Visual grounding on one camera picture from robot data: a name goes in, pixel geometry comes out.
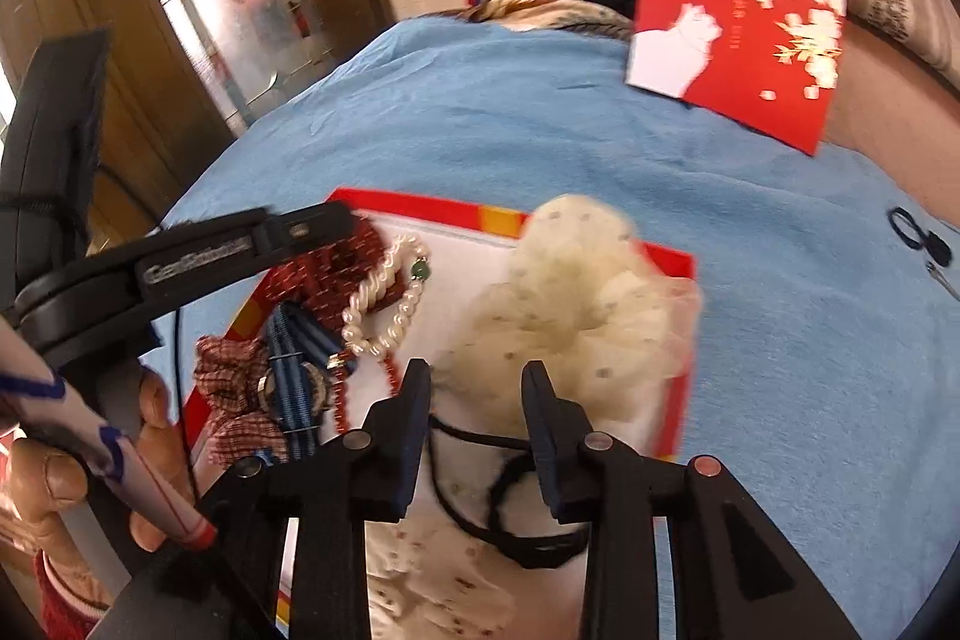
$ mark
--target human hand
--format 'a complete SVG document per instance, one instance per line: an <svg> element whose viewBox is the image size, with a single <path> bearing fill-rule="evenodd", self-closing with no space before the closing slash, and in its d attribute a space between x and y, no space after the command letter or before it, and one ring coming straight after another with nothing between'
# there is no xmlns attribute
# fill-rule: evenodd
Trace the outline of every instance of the human hand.
<svg viewBox="0 0 960 640"><path fill-rule="evenodd" d="M160 376L131 364L141 374L139 391L143 428L136 448L157 472L186 499L192 501L189 477L178 429L167 416L168 395ZM23 521L30 525L35 542L49 565L76 596L92 605L107 606L112 598L90 569L59 517L59 511L83 501L88 479L83 467L63 451L34 439L13 442L10 453L10 496ZM131 514L131 536L147 551L155 551L164 535L136 513Z"/></svg>

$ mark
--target red card with flowers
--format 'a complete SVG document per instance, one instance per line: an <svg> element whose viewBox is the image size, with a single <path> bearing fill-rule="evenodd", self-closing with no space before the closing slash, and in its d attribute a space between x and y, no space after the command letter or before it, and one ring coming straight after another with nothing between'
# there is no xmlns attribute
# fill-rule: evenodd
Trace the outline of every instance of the red card with flowers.
<svg viewBox="0 0 960 640"><path fill-rule="evenodd" d="M847 0L637 0L627 82L813 155Z"/></svg>

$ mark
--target bed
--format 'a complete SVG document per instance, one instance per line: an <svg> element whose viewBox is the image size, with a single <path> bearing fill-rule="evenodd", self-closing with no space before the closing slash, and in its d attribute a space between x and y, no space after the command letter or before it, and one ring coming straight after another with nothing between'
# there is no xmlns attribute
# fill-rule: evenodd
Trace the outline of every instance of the bed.
<svg viewBox="0 0 960 640"><path fill-rule="evenodd" d="M862 74L892 57L864 47ZM960 303L885 212L960 238L860 152L825 143L808 158L629 88L626 57L606 38L407 20L257 121L167 221L292 210L343 185L524 211L580 193L623 210L699 261L680 458L719 456L858 632L896 637L960 539ZM185 365L255 282L186 309ZM158 325L169 342L170 319ZM165 349L148 362L172 376ZM672 636L668 600L661 613Z"/></svg>

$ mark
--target pearl bracelet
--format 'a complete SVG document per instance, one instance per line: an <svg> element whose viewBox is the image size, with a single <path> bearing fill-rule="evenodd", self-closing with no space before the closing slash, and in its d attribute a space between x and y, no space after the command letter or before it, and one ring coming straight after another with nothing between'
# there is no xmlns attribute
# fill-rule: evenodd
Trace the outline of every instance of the pearl bracelet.
<svg viewBox="0 0 960 640"><path fill-rule="evenodd" d="M397 305L397 313L386 333L368 339L363 333L363 316L386 295L404 261L412 261L410 283ZM416 311L416 303L424 292L424 281L430 276L429 261L430 249L416 235L401 234L394 240L383 260L368 273L367 279L360 283L356 292L350 295L349 306L344 310L344 328L341 335L353 355L367 353L375 359L382 359L400 346L410 319Z"/></svg>

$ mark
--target blue bedsheet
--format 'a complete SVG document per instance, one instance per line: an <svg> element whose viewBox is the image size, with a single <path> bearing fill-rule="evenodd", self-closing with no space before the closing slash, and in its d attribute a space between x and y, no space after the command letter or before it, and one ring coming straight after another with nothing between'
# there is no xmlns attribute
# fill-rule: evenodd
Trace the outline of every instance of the blue bedsheet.
<svg viewBox="0 0 960 640"><path fill-rule="evenodd" d="M856 153L810 159L626 87L626 54L408 20L257 121L170 220L291 210L340 185L520 210L581 193L627 212L700 263L682 457L720 456L863 636L895 637L960 539L960 305L884 211L934 223ZM187 311L184 360L252 287ZM169 357L152 360L169 375Z"/></svg>

